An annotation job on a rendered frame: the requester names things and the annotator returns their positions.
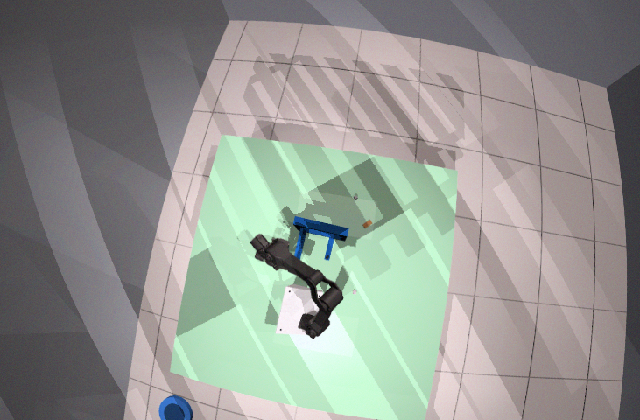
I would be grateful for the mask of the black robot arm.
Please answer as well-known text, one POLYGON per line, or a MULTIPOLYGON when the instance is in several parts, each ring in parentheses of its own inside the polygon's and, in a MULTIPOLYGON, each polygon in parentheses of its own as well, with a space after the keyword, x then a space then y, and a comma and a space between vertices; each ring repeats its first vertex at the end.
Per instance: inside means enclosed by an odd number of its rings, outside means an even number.
POLYGON ((272 240, 272 243, 269 243, 262 234, 258 234, 255 235, 250 244, 264 259, 265 263, 275 271, 284 266, 295 276, 306 282, 311 291, 312 301, 317 305, 319 311, 315 316, 302 314, 298 328, 305 330, 306 335, 312 339, 316 336, 321 336, 330 325, 331 312, 343 300, 342 292, 336 282, 326 279, 321 271, 313 269, 298 257, 289 253, 289 242, 287 240, 276 238, 272 240), (331 288, 318 297, 316 286, 321 281, 329 284, 331 288))

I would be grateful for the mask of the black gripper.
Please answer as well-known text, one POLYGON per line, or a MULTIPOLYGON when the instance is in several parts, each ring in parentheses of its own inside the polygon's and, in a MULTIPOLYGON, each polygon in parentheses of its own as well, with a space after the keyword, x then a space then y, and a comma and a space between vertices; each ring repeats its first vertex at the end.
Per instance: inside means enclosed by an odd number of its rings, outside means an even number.
MULTIPOLYGON (((262 257, 261 257, 257 252, 256 252, 256 255, 255 255, 255 258, 256 258, 257 260, 259 260, 259 261, 263 262, 263 258, 262 258, 262 257)), ((288 270, 288 269, 287 269, 286 267, 284 267, 284 266, 283 266, 281 269, 282 269, 282 270, 285 270, 285 271, 287 271, 287 270, 288 270)), ((291 273, 291 274, 293 274, 293 275, 295 275, 295 274, 294 274, 294 273, 292 273, 290 270, 288 270, 288 272, 289 272, 289 273, 291 273)))

